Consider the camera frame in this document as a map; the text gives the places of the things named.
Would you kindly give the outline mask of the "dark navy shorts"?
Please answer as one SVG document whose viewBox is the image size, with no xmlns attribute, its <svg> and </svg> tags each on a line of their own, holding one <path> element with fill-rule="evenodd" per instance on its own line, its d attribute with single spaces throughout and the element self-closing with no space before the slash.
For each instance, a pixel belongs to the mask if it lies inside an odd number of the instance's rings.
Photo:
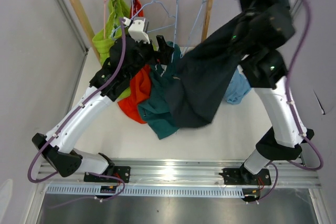
<svg viewBox="0 0 336 224">
<path fill-rule="evenodd" d="M 230 49 L 237 23 L 234 17 L 177 63 L 174 81 L 165 92 L 177 127 L 199 128 L 212 123 L 235 70 L 241 67 L 241 55 Z"/>
</svg>

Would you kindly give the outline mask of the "teal shorts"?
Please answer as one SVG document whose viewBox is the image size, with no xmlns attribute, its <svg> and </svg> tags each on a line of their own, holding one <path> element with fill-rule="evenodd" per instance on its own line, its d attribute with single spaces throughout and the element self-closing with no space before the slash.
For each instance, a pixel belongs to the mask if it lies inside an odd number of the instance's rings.
<svg viewBox="0 0 336 224">
<path fill-rule="evenodd" d="M 149 76 L 152 84 L 150 97 L 137 105 L 141 119 L 148 124 L 160 140 L 174 134 L 179 129 L 174 123 L 169 105 L 165 100 L 165 91 L 174 81 L 181 50 L 178 44 L 171 41 L 167 44 L 174 47 L 173 60 L 168 65 L 150 66 Z"/>
</svg>

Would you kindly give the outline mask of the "orange shorts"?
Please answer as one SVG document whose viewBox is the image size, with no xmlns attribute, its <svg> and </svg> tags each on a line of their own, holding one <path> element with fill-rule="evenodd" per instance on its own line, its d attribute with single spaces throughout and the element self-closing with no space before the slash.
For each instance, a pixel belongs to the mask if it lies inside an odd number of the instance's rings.
<svg viewBox="0 0 336 224">
<path fill-rule="evenodd" d="M 118 102 L 121 111 L 130 119 L 145 124 L 139 114 L 138 105 L 150 97 L 152 82 L 151 68 L 145 65 L 130 81 L 130 95 Z"/>
</svg>

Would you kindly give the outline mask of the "light blue shorts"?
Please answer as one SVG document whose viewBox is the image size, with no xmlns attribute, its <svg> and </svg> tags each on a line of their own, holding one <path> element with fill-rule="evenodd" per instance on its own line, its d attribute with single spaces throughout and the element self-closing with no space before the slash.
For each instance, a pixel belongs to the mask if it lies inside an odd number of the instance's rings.
<svg viewBox="0 0 336 224">
<path fill-rule="evenodd" d="M 251 86 L 237 68 L 232 76 L 224 95 L 224 100 L 232 105 L 240 104 L 242 99 L 250 92 Z"/>
</svg>

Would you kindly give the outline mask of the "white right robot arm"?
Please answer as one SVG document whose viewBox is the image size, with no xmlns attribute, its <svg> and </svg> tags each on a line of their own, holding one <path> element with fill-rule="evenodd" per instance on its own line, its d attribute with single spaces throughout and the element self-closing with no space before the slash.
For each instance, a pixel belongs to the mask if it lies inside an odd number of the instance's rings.
<svg viewBox="0 0 336 224">
<path fill-rule="evenodd" d="M 301 143 L 311 140 L 314 131 L 306 128 L 286 86 L 289 71 L 277 50 L 294 34 L 288 0 L 239 0 L 241 15 L 230 40 L 230 49 L 241 55 L 240 66 L 250 86 L 261 99 L 271 128 L 256 144 L 240 167 L 240 179 L 250 185 L 272 161 L 294 161 L 302 152 Z"/>
</svg>

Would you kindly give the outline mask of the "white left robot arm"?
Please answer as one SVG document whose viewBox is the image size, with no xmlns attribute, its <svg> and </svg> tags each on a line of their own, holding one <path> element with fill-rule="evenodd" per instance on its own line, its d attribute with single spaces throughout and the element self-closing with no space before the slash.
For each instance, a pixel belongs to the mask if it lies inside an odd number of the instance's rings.
<svg viewBox="0 0 336 224">
<path fill-rule="evenodd" d="M 114 163 L 108 156 L 81 152 L 75 149 L 75 144 L 99 113 L 130 86 L 131 79 L 145 65 L 169 63 L 174 52 L 173 44 L 166 42 L 162 35 L 157 35 L 156 40 L 158 50 L 154 50 L 152 43 L 137 42 L 129 35 L 118 38 L 76 106 L 52 130 L 34 135 L 32 142 L 61 177 L 84 172 L 95 173 L 102 182 L 113 178 Z"/>
</svg>

